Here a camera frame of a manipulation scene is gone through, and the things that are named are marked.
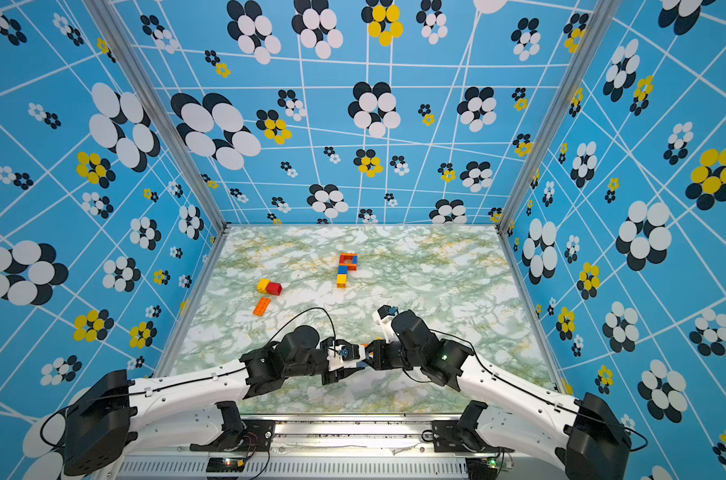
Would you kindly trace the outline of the red square lego brick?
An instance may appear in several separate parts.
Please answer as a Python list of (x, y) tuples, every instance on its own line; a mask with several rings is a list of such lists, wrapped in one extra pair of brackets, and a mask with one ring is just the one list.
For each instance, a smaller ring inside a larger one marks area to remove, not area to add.
[(282, 293), (283, 287), (281, 284), (276, 282), (269, 282), (267, 286), (265, 287), (265, 291), (267, 294), (274, 295), (274, 296), (280, 296)]

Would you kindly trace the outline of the orange lego brick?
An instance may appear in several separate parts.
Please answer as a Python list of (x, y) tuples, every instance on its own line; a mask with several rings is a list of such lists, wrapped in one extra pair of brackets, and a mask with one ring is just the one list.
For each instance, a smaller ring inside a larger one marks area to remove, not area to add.
[(255, 316), (262, 317), (266, 313), (266, 310), (268, 309), (270, 303), (271, 303), (270, 298), (267, 298), (267, 297), (261, 298), (258, 301), (256, 307), (254, 308), (253, 314)]

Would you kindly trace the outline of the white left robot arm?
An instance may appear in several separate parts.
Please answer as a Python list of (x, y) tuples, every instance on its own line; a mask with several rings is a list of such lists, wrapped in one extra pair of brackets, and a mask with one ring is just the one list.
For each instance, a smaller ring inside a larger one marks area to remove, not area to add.
[(292, 377), (318, 376), (336, 383), (367, 367), (373, 357), (363, 344), (329, 337), (301, 325), (280, 340), (224, 365), (189, 374), (131, 380), (110, 372), (66, 408), (63, 472), (88, 475), (117, 460), (143, 430), (196, 407), (265, 395)]

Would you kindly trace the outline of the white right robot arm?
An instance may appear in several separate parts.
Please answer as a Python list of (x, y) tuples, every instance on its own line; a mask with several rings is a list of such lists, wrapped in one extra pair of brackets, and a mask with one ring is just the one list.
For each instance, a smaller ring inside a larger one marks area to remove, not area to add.
[(512, 449), (569, 479), (621, 479), (631, 453), (628, 429), (600, 397), (535, 385), (485, 360), (467, 341), (437, 334), (413, 311), (379, 307), (384, 335), (366, 347), (376, 370), (418, 370), (430, 383), (469, 397), (457, 429), (464, 446)]

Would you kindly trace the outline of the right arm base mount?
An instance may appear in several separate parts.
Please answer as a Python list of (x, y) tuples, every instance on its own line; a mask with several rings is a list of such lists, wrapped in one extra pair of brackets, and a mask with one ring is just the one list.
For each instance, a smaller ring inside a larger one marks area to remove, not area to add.
[(462, 438), (457, 420), (434, 420), (430, 428), (433, 448), (437, 453), (475, 453)]

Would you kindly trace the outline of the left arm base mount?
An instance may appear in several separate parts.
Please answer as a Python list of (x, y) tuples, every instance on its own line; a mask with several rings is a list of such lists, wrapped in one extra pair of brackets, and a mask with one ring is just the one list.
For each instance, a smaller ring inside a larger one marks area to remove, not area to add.
[(239, 427), (226, 429), (213, 440), (192, 443), (194, 452), (267, 452), (275, 434), (276, 422), (264, 419), (245, 419)]

